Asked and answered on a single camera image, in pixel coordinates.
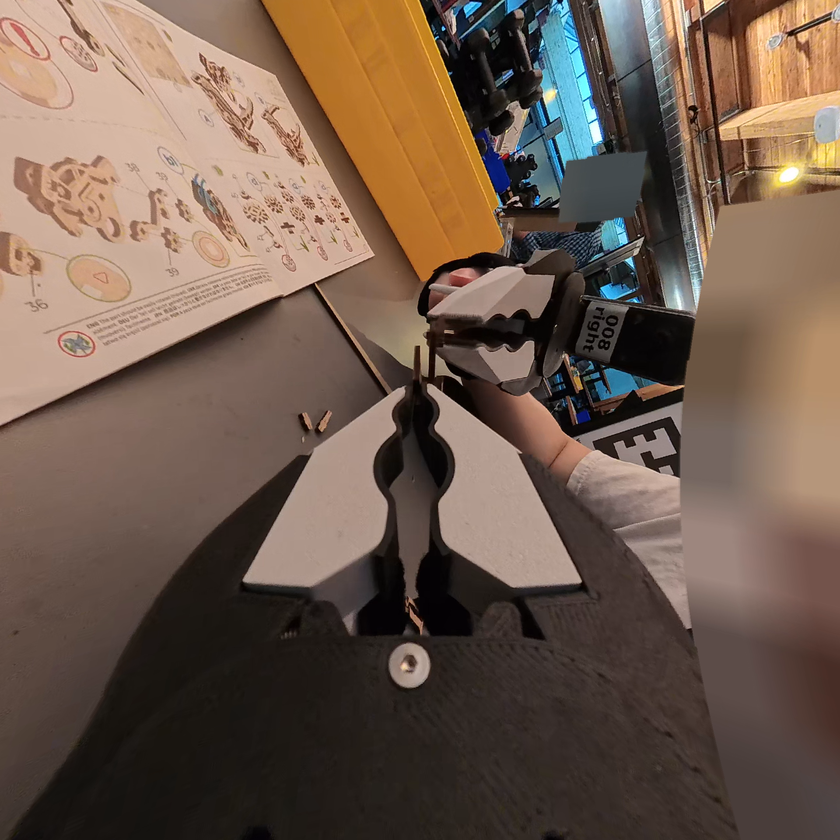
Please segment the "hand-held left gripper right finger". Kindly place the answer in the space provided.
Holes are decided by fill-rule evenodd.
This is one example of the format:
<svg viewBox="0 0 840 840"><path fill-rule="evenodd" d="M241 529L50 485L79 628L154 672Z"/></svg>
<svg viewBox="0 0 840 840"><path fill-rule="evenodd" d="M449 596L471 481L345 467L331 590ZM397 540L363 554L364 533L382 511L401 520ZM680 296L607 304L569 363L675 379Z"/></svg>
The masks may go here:
<svg viewBox="0 0 840 840"><path fill-rule="evenodd" d="M433 385L420 387L420 451L435 487L420 563L427 633L470 635L496 603L582 592L519 451Z"/></svg>

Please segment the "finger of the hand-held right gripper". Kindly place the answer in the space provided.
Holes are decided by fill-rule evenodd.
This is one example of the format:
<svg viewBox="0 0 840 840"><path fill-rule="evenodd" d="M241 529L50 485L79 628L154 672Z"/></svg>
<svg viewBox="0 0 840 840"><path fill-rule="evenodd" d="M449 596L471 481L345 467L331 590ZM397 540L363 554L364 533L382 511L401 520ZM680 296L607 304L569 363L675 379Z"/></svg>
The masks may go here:
<svg viewBox="0 0 840 840"><path fill-rule="evenodd" d="M539 319L549 305L554 287L552 275L535 275L521 267L500 267L462 287L452 287L427 313L427 321L484 323L513 319L520 314Z"/></svg>
<svg viewBox="0 0 840 840"><path fill-rule="evenodd" d="M439 329L469 330L472 347L447 346L437 356L461 381L481 380L520 396L538 383L539 328L532 324L449 324Z"/></svg>

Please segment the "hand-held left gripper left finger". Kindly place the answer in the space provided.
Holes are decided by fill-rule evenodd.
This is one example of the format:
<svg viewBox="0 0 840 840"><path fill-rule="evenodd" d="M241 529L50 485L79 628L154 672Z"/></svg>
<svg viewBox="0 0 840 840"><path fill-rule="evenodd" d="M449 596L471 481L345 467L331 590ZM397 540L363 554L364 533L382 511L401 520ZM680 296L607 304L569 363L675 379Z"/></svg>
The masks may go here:
<svg viewBox="0 0 840 840"><path fill-rule="evenodd" d="M405 634L392 486L413 408L411 386L394 390L312 450L245 573L248 592L330 603L359 635Z"/></svg>

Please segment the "person's right forearm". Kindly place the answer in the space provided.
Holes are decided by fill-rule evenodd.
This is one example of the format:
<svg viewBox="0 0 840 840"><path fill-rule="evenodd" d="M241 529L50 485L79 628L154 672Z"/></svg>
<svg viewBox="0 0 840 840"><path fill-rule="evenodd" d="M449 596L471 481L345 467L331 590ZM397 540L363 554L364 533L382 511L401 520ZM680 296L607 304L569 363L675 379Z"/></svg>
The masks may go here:
<svg viewBox="0 0 840 840"><path fill-rule="evenodd" d="M479 420L519 452L535 458L564 485L590 454L530 393L511 395L481 380L465 380L463 385Z"/></svg>

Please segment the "person's right hand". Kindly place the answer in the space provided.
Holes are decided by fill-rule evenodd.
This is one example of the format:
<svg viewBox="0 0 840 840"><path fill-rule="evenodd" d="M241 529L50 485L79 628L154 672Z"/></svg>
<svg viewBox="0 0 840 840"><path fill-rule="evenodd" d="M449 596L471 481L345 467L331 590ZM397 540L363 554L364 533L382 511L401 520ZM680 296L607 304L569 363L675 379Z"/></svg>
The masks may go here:
<svg viewBox="0 0 840 840"><path fill-rule="evenodd" d="M435 285L461 288L492 270L517 265L510 257L491 252L479 252L467 258L451 260L436 268L423 285L417 300L417 312L425 318L430 309L444 299L445 295L433 290Z"/></svg>

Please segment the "black white marker sign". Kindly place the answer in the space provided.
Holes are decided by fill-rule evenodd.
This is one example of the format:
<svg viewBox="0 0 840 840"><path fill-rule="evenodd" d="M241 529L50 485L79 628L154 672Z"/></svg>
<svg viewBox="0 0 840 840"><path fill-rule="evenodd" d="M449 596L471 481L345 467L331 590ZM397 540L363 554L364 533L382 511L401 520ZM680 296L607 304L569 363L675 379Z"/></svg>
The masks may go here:
<svg viewBox="0 0 840 840"><path fill-rule="evenodd" d="M683 399L683 386L647 385L596 402L569 433L612 458L679 477Z"/></svg>

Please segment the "thin wooden strip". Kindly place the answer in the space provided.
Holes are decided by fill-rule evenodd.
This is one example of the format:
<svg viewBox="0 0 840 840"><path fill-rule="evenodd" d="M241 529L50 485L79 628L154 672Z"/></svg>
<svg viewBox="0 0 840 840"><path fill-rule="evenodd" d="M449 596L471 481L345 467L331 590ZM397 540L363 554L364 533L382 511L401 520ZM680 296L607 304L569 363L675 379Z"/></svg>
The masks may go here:
<svg viewBox="0 0 840 840"><path fill-rule="evenodd" d="M354 333L348 326L348 324L342 319L340 314L338 313L337 309L333 306L330 300L326 297L322 289L320 288L319 283L312 284L311 288L316 293L318 299L325 307L328 315L333 320L335 325L341 331L342 335L351 345L352 350L355 352L356 356L359 358L360 362L364 366L364 368L368 371L371 375L374 382L378 385L381 392L384 395L389 395L392 393L392 388L388 385L387 381L385 380L382 373L378 370L378 368L373 363L370 355L365 351L362 344L357 340Z"/></svg>

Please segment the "yellow plastic bin stack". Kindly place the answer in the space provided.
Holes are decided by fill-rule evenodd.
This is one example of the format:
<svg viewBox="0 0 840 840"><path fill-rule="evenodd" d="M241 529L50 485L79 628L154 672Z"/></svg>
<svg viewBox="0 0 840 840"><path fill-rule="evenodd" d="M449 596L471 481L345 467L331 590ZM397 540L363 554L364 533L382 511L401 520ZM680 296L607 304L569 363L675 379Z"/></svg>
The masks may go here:
<svg viewBox="0 0 840 840"><path fill-rule="evenodd" d="M417 275L497 252L497 199L418 1L264 1Z"/></svg>

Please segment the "black dumbbells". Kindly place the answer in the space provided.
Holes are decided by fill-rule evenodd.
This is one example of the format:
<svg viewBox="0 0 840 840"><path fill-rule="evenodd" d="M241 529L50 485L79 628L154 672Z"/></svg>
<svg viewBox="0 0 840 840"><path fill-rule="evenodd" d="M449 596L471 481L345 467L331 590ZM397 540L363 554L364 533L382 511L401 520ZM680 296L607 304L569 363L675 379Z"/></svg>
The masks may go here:
<svg viewBox="0 0 840 840"><path fill-rule="evenodd" d="M511 14L492 30L476 28L455 46L436 38L438 52L472 136L499 137L542 96L543 72L531 59L523 18Z"/></svg>

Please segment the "open instruction booklet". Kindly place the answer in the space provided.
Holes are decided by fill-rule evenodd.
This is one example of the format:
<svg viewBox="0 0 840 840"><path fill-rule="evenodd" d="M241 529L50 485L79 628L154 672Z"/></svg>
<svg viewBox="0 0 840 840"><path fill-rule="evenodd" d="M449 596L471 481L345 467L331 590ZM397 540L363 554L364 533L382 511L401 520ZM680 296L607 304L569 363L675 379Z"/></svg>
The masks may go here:
<svg viewBox="0 0 840 840"><path fill-rule="evenodd" d="M371 259L267 70L139 2L1 3L1 423Z"/></svg>

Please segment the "silver ventilation duct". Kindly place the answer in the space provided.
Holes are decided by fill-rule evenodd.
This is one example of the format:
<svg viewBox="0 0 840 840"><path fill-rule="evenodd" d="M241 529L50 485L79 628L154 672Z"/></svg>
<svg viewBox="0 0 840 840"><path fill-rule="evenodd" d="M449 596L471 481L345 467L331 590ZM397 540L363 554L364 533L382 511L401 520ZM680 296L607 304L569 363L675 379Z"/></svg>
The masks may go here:
<svg viewBox="0 0 840 840"><path fill-rule="evenodd" d="M675 198L686 251L691 300L699 301L707 262L710 228L707 174L690 124L689 107L696 103L683 2L642 2L647 44L665 132Z"/></svg>

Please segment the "wooden wall shelf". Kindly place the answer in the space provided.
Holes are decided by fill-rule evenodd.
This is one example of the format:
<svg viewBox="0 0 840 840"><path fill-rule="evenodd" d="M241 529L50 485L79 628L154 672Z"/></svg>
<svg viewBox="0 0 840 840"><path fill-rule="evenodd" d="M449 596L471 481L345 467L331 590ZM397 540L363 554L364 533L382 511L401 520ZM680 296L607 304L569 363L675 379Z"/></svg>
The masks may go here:
<svg viewBox="0 0 840 840"><path fill-rule="evenodd" d="M816 114L838 106L838 2L683 2L689 106L707 174L709 213L727 204L838 189L838 140ZM801 178L775 182L786 165Z"/></svg>

